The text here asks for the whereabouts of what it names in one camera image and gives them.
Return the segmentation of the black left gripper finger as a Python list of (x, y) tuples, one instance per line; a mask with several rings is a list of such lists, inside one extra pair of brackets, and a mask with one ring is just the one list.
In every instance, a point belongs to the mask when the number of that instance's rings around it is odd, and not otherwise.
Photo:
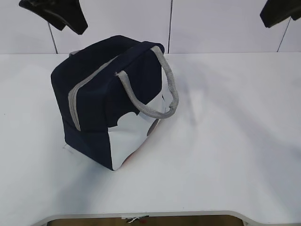
[(82, 35), (88, 28), (78, 0), (56, 0), (56, 4), (46, 9), (46, 12), (59, 18), (78, 35)]
[(56, 29), (62, 31), (66, 24), (56, 16), (52, 16), (50, 13), (46, 12), (46, 9), (51, 9), (55, 4), (56, 0), (21, 0), (18, 5), (40, 16)]

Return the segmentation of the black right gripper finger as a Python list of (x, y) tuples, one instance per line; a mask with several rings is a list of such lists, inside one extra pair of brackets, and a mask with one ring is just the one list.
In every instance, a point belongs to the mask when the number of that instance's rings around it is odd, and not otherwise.
[(268, 0), (261, 10), (260, 17), (266, 28), (291, 18), (301, 17), (301, 0)]

